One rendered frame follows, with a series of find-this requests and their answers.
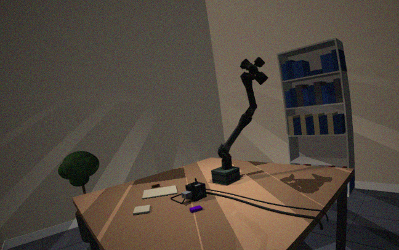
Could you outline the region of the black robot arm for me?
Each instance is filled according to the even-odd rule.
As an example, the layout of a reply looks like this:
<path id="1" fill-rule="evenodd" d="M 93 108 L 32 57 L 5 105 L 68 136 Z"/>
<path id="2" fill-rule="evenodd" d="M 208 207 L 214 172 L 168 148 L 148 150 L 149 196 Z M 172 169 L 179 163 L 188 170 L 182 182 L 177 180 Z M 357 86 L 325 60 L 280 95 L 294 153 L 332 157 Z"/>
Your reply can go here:
<path id="1" fill-rule="evenodd" d="M 221 169 L 225 170 L 234 168 L 234 166 L 232 166 L 231 155 L 229 154 L 231 146 L 233 145 L 243 128 L 252 121 L 252 116 L 257 108 L 254 91 L 252 88 L 252 80 L 255 79 L 260 85 L 262 85 L 264 81 L 268 79 L 268 76 L 265 75 L 262 71 L 259 72 L 257 67 L 253 66 L 253 64 L 250 63 L 248 59 L 244 59 L 243 62 L 241 62 L 240 67 L 242 69 L 246 69 L 246 71 L 249 70 L 250 72 L 243 74 L 241 77 L 241 80 L 248 94 L 250 107 L 246 110 L 244 114 L 241 115 L 236 129 L 233 131 L 227 142 L 225 144 L 221 144 L 218 148 L 218 154 L 221 158 L 223 158 Z"/>

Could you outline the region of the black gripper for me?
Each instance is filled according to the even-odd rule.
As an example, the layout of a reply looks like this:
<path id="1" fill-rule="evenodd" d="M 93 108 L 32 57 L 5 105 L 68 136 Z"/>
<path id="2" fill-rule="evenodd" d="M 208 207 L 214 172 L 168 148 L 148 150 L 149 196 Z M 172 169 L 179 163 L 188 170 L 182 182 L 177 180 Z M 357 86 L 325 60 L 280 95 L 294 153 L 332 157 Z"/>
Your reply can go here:
<path id="1" fill-rule="evenodd" d="M 260 57 L 258 57 L 255 61 L 254 61 L 254 65 L 253 66 L 256 66 L 256 67 L 262 67 L 263 66 L 263 64 L 265 64 L 265 62 L 260 58 Z M 242 75 L 243 74 L 245 74 L 245 71 L 241 74 L 241 76 L 240 76 L 240 78 L 242 77 Z"/>

